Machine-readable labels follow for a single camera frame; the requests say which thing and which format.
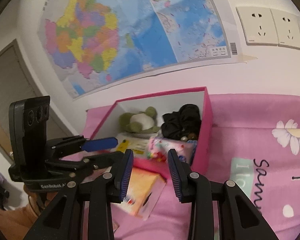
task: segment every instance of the stuffed toy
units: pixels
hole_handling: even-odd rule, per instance
[[[160,130],[160,127],[155,125],[156,116],[156,109],[149,106],[145,112],[120,115],[119,124],[122,130],[129,133],[156,133]]]

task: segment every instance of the black scrunchie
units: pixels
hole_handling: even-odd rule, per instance
[[[178,112],[164,114],[162,118],[164,123],[161,131],[165,138],[180,140],[190,133],[199,136],[201,119],[199,108],[196,105],[186,104]]]

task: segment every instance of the daisy print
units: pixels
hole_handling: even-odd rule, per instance
[[[290,142],[292,153],[294,155],[299,153],[300,128],[298,128],[298,124],[293,119],[290,119],[285,125],[282,121],[277,122],[277,126],[272,130],[272,134],[283,148],[287,147]]]

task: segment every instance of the door frame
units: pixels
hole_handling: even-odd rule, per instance
[[[16,39],[14,39],[10,44],[8,44],[5,48],[3,48],[0,51],[0,56],[4,52],[6,52],[8,49],[13,48],[16,55],[17,55],[17,60],[19,62],[19,65],[21,67],[21,71],[24,73],[24,76],[26,77],[27,81],[29,82],[30,86],[33,88],[34,93],[38,96],[43,96],[41,93],[40,89],[38,88],[37,84],[34,82],[34,79],[32,78],[32,75],[29,71],[29,69],[26,66],[25,61],[23,60],[23,56],[21,54],[18,42]],[[66,127],[66,125],[60,120],[60,118],[57,116],[57,114],[54,112],[52,107],[50,107],[49,111],[49,116],[52,118],[55,123],[60,127],[60,129],[67,135],[67,136],[73,136],[73,133]],[[3,131],[1,125],[0,125],[0,146],[4,150],[4,152],[12,158],[12,149],[11,149],[11,144],[9,137],[5,134]]]

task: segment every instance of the open box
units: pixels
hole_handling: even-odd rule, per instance
[[[190,88],[160,92],[126,98],[116,101],[112,106],[103,106],[89,109],[87,112],[86,126],[83,131],[85,138],[99,139],[116,137],[121,131],[119,116],[126,112],[138,113],[148,106],[157,110],[157,125],[163,123],[162,115],[179,111],[185,104],[197,105],[202,117],[198,144],[194,153],[191,168],[201,174],[205,174],[208,167],[208,142],[212,126],[212,109],[206,87]],[[169,178],[167,163],[159,163],[152,160],[134,159],[134,166],[145,170],[160,173]]]

